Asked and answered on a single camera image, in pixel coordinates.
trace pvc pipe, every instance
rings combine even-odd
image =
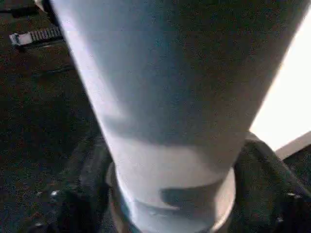
[[[307,1],[51,2],[129,220],[148,232],[220,228],[230,169]]]

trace gray pipe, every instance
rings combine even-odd
[[[225,222],[230,169],[308,2],[52,0],[138,229]]]

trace white pipe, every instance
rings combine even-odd
[[[148,232],[220,227],[234,203],[230,169],[306,3],[52,4],[129,220]]]

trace cylindrical tube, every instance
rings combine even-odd
[[[143,231],[213,229],[308,1],[51,0]]]

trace white wall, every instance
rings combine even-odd
[[[250,128],[281,158],[311,144],[310,54],[309,10]]]

